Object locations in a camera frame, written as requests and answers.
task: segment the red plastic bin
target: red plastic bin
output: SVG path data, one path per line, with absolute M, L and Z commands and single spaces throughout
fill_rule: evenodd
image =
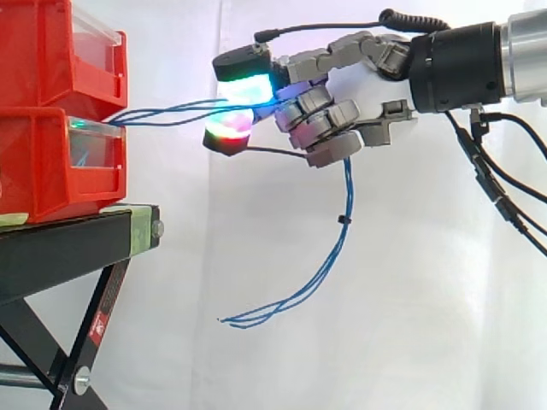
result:
M 96 214 L 125 196 L 125 128 L 0 108 L 0 225 Z
M 0 107 L 101 121 L 127 107 L 126 36 L 70 0 L 0 0 Z

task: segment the red warning label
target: red warning label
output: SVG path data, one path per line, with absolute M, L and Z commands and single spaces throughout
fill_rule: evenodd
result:
M 106 325 L 109 323 L 109 317 L 103 312 L 97 312 L 91 329 L 89 331 L 89 337 L 95 343 L 95 346 L 99 347 L 103 340 L 104 332 L 106 331 Z

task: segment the blue wire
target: blue wire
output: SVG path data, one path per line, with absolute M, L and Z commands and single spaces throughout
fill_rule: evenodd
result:
M 216 109 L 215 111 L 212 111 L 210 113 L 198 115 L 197 117 L 192 117 L 192 118 L 189 118 L 187 120 L 181 120 L 181 121 L 176 121 L 176 122 L 167 122 L 167 123 L 131 122 L 131 121 L 125 122 L 125 121 L 121 121 L 121 122 L 114 122 L 114 123 L 111 123 L 111 124 L 114 125 L 114 126 L 183 126 L 184 124 L 189 124 L 193 121 L 201 120 L 201 119 L 207 118 L 211 115 L 220 114 L 220 113 L 228 113 L 230 111 L 232 111 L 232 109 L 230 109 L 230 108 L 229 109 Z
M 240 104 L 240 105 L 226 105 L 224 107 L 203 107 L 198 106 L 200 103 L 217 103 L 217 102 L 225 102 L 225 99 L 215 99 L 215 100 L 202 100 L 202 101 L 195 101 L 195 102 L 189 102 L 187 104 L 181 104 L 176 105 L 169 108 L 141 108 L 141 109 L 134 109 L 132 111 L 127 111 L 125 113 L 122 113 L 120 115 L 115 116 L 109 121 L 109 124 L 113 126 L 163 126 L 162 123 L 132 123 L 129 124 L 129 121 L 135 121 L 135 120 L 141 120 L 143 118 L 149 118 L 152 116 L 160 115 L 160 114 L 166 114 L 166 113 L 184 113 L 186 111 L 208 111 L 208 110 L 219 110 L 219 112 L 229 112 L 229 111 L 236 111 L 240 109 L 256 109 L 256 108 L 265 108 L 265 107 L 271 107 L 273 105 L 277 105 L 279 101 L 272 101 L 272 102 L 265 102 L 262 104 Z M 138 113 L 147 113 L 147 114 L 141 114 L 137 115 L 135 117 L 130 118 L 124 118 L 127 117 L 130 114 L 138 114 Z M 189 122 L 192 122 L 194 120 L 200 120 L 204 117 L 196 117 L 195 119 L 190 119 Z M 184 125 L 187 124 L 187 122 L 184 122 L 183 124 L 177 123 L 171 123 L 172 126 L 178 126 L 178 125 Z
M 116 115 L 115 117 L 113 117 L 112 119 L 109 120 L 109 123 L 110 122 L 116 122 L 118 119 L 123 118 L 123 117 L 125 117 L 129 114 L 150 113 L 150 114 L 147 114 L 147 115 L 142 115 L 142 116 L 135 117 L 135 118 L 131 119 L 131 120 L 140 120 L 141 118 L 148 118 L 148 117 L 151 117 L 153 115 L 158 115 L 158 114 L 162 114 L 164 112 L 169 112 L 170 110 L 177 110 L 177 109 L 191 107 L 191 106 L 198 105 L 198 104 L 220 103 L 220 102 L 223 102 L 223 101 L 226 101 L 226 99 L 224 99 L 224 98 L 215 98 L 215 99 L 209 99 L 209 100 L 199 100 L 199 101 L 194 101 L 194 102 L 187 102 L 186 104 L 175 105 L 175 106 L 172 106 L 172 107 L 169 107 L 169 108 L 132 109 L 130 111 L 126 111 L 125 113 L 121 113 L 121 114 Z
M 353 212 L 353 203 L 354 203 L 354 186 L 353 186 L 353 178 L 351 175 L 350 159 L 344 160 L 344 175 L 345 175 L 346 190 L 347 190 L 345 216 L 347 219 L 349 219 Z M 228 323 L 231 327 L 235 327 L 239 329 L 249 329 L 251 327 L 261 325 L 262 323 L 271 319 L 275 314 L 285 312 L 308 300 L 317 291 L 317 289 L 319 289 L 323 281 L 326 279 L 326 276 L 331 271 L 334 263 L 336 262 L 340 254 L 340 251 L 342 250 L 344 246 L 348 230 L 349 230 L 349 224 L 346 222 L 344 223 L 342 231 L 340 232 L 338 241 L 334 245 L 329 256 L 323 262 L 323 265 L 321 265 L 320 269 L 314 275 L 314 277 L 312 277 L 309 280 L 309 282 L 306 285 L 304 285 L 304 287 L 302 287 L 294 295 L 289 296 L 288 298 L 283 299 L 281 301 L 270 303 L 266 306 L 251 310 L 249 312 L 241 313 L 239 315 L 232 316 L 231 318 L 223 319 L 221 320 L 221 323 Z M 260 313 L 274 306 L 276 308 L 269 313 L 264 313 L 258 316 L 249 317 L 253 313 Z M 248 322 L 252 322 L 252 323 L 250 323 L 249 325 L 238 324 L 238 323 L 248 323 Z

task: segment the green tape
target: green tape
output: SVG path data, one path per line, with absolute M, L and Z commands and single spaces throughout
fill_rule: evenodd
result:
M 4 214 L 0 215 L 0 227 L 25 225 L 28 214 Z
M 150 249 L 152 239 L 152 208 L 139 205 L 114 205 L 101 213 L 131 211 L 131 257 Z

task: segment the transparent bin window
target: transparent bin window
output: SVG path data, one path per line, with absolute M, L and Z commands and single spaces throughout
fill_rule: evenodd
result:
M 82 61 L 114 74 L 114 47 L 121 45 L 121 35 L 72 6 L 74 54 Z
M 73 167 L 116 168 L 116 139 L 123 131 L 117 126 L 68 118 L 70 162 Z

